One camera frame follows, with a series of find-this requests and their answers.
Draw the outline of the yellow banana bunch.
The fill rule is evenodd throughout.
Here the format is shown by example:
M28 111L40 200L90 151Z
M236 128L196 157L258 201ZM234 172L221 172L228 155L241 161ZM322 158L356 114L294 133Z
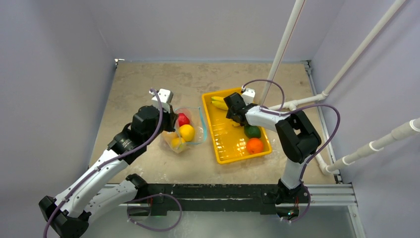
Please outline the yellow banana bunch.
M212 105L213 105L213 106L215 106L216 108L219 108L219 109L221 109L221 110L225 110L225 111L227 111L227 110L228 110L228 106L227 106L227 104L225 103L225 101L224 101L224 98L223 98L223 97L220 97L220 96L213 96L213 97L211 97L211 103L212 103Z

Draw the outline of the green avocado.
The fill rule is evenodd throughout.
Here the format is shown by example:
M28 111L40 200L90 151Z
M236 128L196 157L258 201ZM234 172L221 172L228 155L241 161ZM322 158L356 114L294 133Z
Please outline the green avocado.
M244 134L249 138L261 138L262 133L258 126L246 125L244 126Z

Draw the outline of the orange peach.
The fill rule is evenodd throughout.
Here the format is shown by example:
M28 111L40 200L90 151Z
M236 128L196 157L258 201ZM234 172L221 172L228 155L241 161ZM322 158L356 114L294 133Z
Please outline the orange peach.
M180 153L186 149L186 141L182 137L177 137L171 140L170 147L175 153Z

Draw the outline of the red apple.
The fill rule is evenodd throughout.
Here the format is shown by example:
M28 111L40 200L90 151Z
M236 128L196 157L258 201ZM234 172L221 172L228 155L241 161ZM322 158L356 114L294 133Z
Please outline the red apple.
M184 113L178 114L177 124L179 127L182 127L186 124L190 124L189 118Z

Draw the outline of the orange fruit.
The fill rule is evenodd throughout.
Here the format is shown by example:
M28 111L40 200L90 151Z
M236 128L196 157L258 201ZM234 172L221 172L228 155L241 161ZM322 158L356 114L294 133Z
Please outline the orange fruit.
M259 138L250 138L246 144L249 154L258 154L264 150L264 143Z

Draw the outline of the yellow lemon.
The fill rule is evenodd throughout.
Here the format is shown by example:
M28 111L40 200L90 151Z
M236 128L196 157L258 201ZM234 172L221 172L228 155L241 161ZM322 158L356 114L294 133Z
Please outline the yellow lemon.
M195 128L190 124L180 127L179 133L186 142L192 142L195 138Z

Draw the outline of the clear zip bag blue zipper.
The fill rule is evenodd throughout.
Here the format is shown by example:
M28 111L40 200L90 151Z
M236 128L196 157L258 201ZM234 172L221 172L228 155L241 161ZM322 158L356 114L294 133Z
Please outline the clear zip bag blue zipper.
M160 134L161 148L179 154L206 141L207 126L201 107L180 107L175 113L175 131Z

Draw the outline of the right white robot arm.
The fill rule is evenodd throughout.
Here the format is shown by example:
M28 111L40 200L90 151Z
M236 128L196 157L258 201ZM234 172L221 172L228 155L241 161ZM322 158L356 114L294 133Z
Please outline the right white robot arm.
M259 126L277 133L287 157L285 170L279 179L275 204L294 203L302 185L303 169L321 145L321 138L303 111L281 113L255 103L246 104L239 93L225 97L228 119L242 126Z

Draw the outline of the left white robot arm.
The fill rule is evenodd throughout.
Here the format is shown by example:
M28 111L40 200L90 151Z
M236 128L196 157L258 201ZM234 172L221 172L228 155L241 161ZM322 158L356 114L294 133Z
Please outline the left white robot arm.
M99 191L117 173L146 152L147 146L163 131L174 132L178 115L172 105L143 106L108 144L100 158L74 184L62 193L45 196L39 207L49 228L61 238L79 238L102 214L120 203L141 203L160 196L137 174L129 175L116 188Z

